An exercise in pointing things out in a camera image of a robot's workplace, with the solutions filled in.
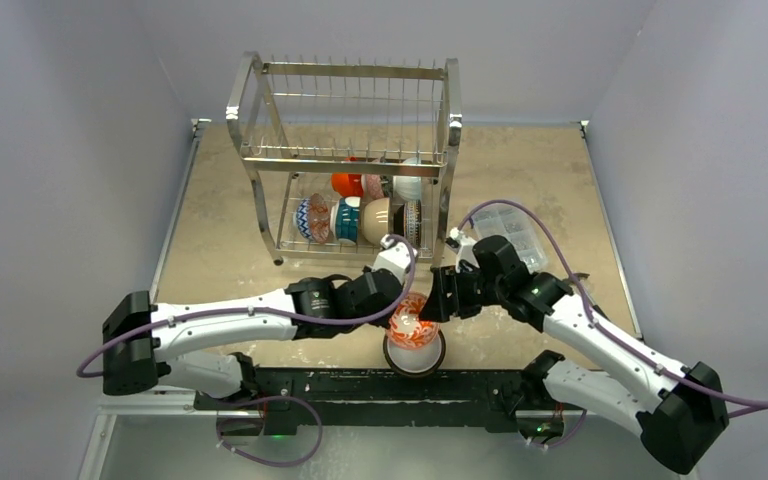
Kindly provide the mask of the red floral pattern bowl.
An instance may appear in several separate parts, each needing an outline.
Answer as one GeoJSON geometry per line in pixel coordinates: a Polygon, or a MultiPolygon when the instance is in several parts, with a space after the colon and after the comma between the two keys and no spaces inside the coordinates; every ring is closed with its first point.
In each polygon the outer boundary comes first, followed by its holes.
{"type": "Polygon", "coordinates": [[[394,310],[386,336],[396,347],[416,350],[429,346],[438,337],[439,324],[420,317],[426,302],[426,295],[409,292],[394,310]]]}

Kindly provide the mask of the brown-rimmed white bowl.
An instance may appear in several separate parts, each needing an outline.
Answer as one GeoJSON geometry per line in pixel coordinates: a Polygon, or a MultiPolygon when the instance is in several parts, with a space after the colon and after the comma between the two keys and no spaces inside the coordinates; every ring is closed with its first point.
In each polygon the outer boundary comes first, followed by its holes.
{"type": "Polygon", "coordinates": [[[391,370],[407,378],[423,378],[441,367],[447,344],[445,335],[440,332],[428,345],[418,349],[403,348],[389,338],[384,338],[382,350],[391,370]]]}

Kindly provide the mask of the beige speckled bowl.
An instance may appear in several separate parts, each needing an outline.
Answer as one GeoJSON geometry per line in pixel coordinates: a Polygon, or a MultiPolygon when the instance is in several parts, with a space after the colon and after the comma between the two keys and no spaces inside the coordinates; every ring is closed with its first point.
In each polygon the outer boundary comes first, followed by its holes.
{"type": "Polygon", "coordinates": [[[380,245],[383,237],[390,233],[391,202],[389,198],[368,202],[361,212],[360,229],[364,239],[372,245],[380,245]]]}

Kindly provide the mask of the red geometric pattern bowl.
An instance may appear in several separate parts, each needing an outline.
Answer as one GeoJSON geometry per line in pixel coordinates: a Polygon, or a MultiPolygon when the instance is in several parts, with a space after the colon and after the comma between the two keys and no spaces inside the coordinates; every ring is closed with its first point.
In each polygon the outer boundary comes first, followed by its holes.
{"type": "Polygon", "coordinates": [[[325,198],[314,193],[302,199],[294,213],[294,224],[303,239],[326,244],[330,238],[330,208],[325,198]]]}

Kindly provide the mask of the steel two-tier dish rack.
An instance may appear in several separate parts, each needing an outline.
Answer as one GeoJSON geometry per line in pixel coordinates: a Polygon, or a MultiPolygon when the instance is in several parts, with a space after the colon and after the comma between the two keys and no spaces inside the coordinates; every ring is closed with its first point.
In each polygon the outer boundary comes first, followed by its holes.
{"type": "Polygon", "coordinates": [[[356,260],[374,243],[303,237],[294,214],[322,195],[335,206],[335,174],[372,174],[389,190],[414,180],[421,205],[418,252],[443,256],[464,118],[460,64],[243,55],[225,109],[251,185],[257,229],[271,261],[356,260]]]}

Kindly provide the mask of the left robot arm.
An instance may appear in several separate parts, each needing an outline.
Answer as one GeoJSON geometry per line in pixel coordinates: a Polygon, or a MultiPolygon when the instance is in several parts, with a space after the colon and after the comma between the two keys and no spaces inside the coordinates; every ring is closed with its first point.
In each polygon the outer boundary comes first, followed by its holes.
{"type": "Polygon", "coordinates": [[[127,294],[102,326],[102,391],[125,396],[157,385],[189,388],[244,409],[257,399],[253,362],[207,349],[274,340],[331,339],[359,326],[386,327],[411,276],[367,268],[351,279],[307,277],[283,289],[213,303],[154,304],[127,294]]]}

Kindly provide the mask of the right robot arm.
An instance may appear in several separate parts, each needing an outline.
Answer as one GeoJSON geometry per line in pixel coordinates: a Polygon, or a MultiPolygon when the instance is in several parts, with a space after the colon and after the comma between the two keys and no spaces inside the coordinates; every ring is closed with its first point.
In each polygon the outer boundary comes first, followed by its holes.
{"type": "Polygon", "coordinates": [[[689,367],[646,346],[600,312],[570,282],[533,273],[503,236],[474,240],[453,229],[452,266],[433,271],[421,317],[467,319],[489,306],[565,343],[595,363],[593,375],[546,350],[523,370],[521,392],[536,407],[552,400],[595,413],[635,435],[669,470],[690,473],[729,425],[719,374],[703,362],[689,367]]]}

